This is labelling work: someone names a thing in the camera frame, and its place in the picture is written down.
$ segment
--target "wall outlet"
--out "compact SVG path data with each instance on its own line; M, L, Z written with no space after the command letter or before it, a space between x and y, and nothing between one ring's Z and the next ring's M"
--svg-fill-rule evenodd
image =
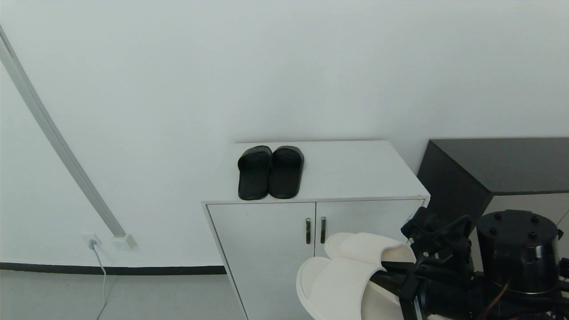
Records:
M134 249L134 247L137 246L137 243L134 241L132 235L125 235L122 238L113 237L111 239L111 242L113 243L115 248L124 251L131 251L132 249Z
M79 235L83 241L87 243L87 245L89 245L89 241L91 241L91 239L95 240L97 242L97 245L101 245L101 240L99 240L99 238L97 238L97 235L94 233L80 233Z

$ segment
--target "black machinery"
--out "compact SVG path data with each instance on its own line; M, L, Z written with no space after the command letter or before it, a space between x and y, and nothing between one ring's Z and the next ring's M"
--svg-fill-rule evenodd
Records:
M405 320L439 314L455 320L561 320L569 315L569 260L557 253L563 232L529 211L484 215L476 225L484 272L471 258L472 219L452 223L420 208L402 228L416 263L384 261L371 281L399 297Z

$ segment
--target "cabinet handle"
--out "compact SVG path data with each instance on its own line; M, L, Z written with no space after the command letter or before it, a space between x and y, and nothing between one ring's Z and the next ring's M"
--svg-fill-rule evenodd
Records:
M310 218L306 218L306 244L310 244Z
M320 229L320 243L326 241L326 217L322 217L322 227Z

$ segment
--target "black baseboard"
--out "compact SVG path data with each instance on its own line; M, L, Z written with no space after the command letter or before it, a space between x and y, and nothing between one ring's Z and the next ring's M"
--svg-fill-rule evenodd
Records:
M103 274L98 266L45 265L0 262L0 270L66 273L66 274ZM196 276L201 274L227 274L222 265L208 266L146 266L128 268L123 266L105 267L107 274L113 276Z

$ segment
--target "gray floor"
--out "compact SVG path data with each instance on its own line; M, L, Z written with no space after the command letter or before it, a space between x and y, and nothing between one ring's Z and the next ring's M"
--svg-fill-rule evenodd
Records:
M102 276L0 271L1 320L96 319ZM244 320L227 276L108 276L100 320Z

